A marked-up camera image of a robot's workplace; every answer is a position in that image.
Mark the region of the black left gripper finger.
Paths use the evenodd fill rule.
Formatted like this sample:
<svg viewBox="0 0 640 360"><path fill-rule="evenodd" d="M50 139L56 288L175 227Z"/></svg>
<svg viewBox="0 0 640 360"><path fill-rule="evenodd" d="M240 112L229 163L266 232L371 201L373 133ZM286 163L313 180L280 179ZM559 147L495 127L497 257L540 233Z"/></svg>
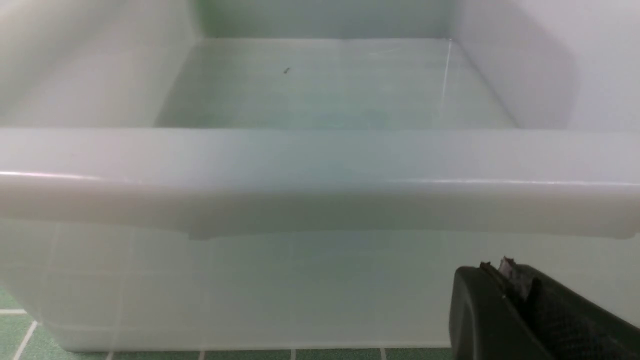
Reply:
<svg viewBox="0 0 640 360"><path fill-rule="evenodd" d="M637 360L640 331L530 265L504 257L454 272L455 360Z"/></svg>

